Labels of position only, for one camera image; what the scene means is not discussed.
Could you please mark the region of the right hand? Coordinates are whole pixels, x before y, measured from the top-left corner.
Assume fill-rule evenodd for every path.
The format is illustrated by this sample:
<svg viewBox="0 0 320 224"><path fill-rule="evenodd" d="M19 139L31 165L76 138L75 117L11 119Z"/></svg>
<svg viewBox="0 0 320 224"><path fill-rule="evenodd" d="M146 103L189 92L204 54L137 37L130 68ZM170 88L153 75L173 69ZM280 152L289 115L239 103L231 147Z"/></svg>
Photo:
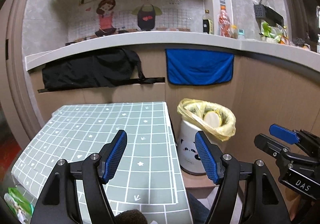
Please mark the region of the right hand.
<svg viewBox="0 0 320 224"><path fill-rule="evenodd" d="M299 193L296 193L295 191L287 187L285 188L285 197L291 204L299 204L302 198Z"/></svg>

